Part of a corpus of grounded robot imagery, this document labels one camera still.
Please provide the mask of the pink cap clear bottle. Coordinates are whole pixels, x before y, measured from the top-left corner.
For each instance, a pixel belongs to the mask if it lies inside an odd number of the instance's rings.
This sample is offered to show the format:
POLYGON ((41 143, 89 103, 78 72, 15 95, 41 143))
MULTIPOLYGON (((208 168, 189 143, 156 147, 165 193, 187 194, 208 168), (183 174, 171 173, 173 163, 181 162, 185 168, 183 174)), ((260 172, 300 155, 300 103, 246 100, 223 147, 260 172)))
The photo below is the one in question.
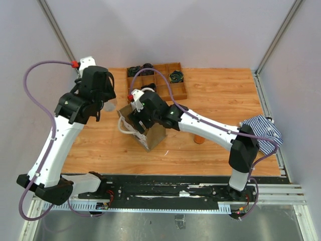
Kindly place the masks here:
POLYGON ((106 112, 112 112, 116 109, 117 99, 113 98, 104 103, 103 110, 106 112))

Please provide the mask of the blue striped cloth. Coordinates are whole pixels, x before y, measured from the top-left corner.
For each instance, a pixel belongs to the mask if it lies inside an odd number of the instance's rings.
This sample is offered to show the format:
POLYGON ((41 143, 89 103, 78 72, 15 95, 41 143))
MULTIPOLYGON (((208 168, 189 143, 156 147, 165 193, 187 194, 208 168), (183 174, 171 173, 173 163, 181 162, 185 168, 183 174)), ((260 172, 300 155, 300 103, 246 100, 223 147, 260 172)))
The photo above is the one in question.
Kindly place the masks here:
MULTIPOLYGON (((281 132, 276 128, 274 123, 272 124, 268 121, 265 116, 257 115, 252 118, 246 119, 239 123, 239 126, 242 127, 244 124, 249 125, 254 134, 258 137, 262 137, 265 139, 273 140, 277 143, 277 146, 280 147, 283 144, 283 138, 281 132)), ((258 140, 259 142, 259 150, 264 155, 268 155, 271 153, 275 146, 266 140, 258 140)))

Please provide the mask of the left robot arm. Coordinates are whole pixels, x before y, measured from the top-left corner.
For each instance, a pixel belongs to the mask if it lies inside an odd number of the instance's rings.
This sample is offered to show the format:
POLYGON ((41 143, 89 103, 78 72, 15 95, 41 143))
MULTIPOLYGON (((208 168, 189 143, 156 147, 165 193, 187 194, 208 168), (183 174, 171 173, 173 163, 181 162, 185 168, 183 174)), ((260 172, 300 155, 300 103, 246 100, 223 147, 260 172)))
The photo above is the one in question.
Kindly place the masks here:
POLYGON ((96 65, 93 57, 85 57, 69 65, 79 71, 71 91, 62 95, 54 113, 52 128, 44 147, 27 174, 17 183, 50 204, 61 205, 71 196, 91 193, 95 198, 107 194, 103 176, 89 172, 76 176, 61 173, 70 149, 91 117, 98 122, 101 111, 114 111, 117 105, 114 77, 108 69, 96 65))

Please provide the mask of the blue spray bottle orange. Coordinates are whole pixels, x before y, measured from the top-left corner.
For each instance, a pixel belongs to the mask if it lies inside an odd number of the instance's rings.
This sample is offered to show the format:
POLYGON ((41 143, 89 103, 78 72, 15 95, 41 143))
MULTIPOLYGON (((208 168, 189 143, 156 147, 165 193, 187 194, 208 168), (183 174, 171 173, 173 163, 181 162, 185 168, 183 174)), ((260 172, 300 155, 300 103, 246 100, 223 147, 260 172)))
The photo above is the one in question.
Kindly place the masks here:
POLYGON ((205 138, 199 135, 194 135, 194 142, 199 145, 203 144, 205 142, 205 138))

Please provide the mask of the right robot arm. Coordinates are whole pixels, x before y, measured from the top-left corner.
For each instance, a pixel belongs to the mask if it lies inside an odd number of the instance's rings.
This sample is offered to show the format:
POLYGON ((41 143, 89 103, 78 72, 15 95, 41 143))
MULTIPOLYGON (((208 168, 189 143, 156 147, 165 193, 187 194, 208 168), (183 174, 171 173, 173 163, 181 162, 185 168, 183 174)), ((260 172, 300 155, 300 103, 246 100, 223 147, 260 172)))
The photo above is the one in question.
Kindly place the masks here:
POLYGON ((132 112, 128 118, 141 134, 155 124, 198 135, 213 141, 230 152, 232 174, 226 188, 234 201, 245 195, 245 186, 251 166, 259 151, 259 143, 248 125, 238 128, 203 117, 183 105, 168 105, 156 92, 135 89, 128 96, 132 112))

